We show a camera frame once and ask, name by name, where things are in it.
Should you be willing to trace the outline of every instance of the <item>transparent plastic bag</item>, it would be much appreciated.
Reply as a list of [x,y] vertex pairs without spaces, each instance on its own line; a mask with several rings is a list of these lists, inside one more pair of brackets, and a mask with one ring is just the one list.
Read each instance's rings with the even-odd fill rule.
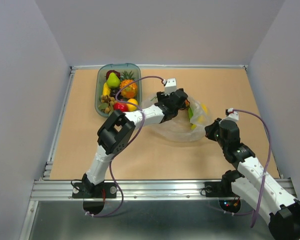
[[[190,120],[187,108],[179,110],[178,116],[173,119],[160,124],[152,124],[148,128],[152,128],[159,135],[174,142],[193,142],[203,138],[206,135],[205,126],[211,124],[208,109],[191,96],[188,96],[188,101],[193,113]],[[142,101],[141,107],[145,109],[157,102],[157,96],[153,94]]]

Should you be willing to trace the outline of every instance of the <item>wooden table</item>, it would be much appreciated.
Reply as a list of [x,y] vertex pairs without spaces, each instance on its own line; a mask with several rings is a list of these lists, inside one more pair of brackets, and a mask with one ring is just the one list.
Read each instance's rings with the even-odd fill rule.
[[[51,180],[81,179],[97,150],[97,131],[105,121],[95,110],[97,69],[76,70],[56,147]],[[259,114],[244,69],[164,68],[142,69],[142,76],[176,78],[177,87],[209,108],[212,119],[223,118],[225,109],[237,108]],[[163,91],[158,79],[142,82],[143,99]],[[241,141],[264,165],[268,140],[262,123],[240,113]],[[145,127],[136,140],[113,161],[119,180],[220,179],[230,169],[219,145],[203,138],[173,142]],[[279,177],[273,157],[268,172]]]

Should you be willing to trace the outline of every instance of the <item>gray wall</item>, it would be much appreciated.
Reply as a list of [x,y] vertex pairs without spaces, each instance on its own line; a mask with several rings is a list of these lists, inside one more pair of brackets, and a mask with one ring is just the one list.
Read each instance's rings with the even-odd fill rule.
[[0,0],[0,240],[19,239],[69,77],[33,0]]
[[286,0],[248,67],[273,152],[300,197],[300,0]]
[[284,0],[36,0],[71,66],[248,64]]

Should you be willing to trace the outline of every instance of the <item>black mounting plate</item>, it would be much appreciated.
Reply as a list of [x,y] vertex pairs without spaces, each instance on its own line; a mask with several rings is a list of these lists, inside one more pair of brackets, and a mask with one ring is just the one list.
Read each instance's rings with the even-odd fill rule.
[[[84,184],[82,182],[73,183],[79,189],[85,189]],[[117,189],[114,182],[102,182],[94,187],[93,193],[89,193],[87,191],[79,191],[77,193],[72,192],[73,199],[102,199],[102,189],[105,191],[106,199],[115,199],[117,197],[117,191],[115,193],[111,193],[110,189],[114,187]]]
[[221,181],[206,181],[204,186],[207,198],[231,198],[236,196],[233,192],[225,192],[222,189]]

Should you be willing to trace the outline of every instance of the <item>pear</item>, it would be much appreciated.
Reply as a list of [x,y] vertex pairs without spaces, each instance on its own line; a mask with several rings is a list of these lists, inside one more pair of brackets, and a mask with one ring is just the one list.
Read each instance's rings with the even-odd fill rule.
[[106,81],[106,84],[109,88],[115,89],[120,86],[120,79],[117,77],[117,75],[114,72],[111,72],[109,74],[108,80]]

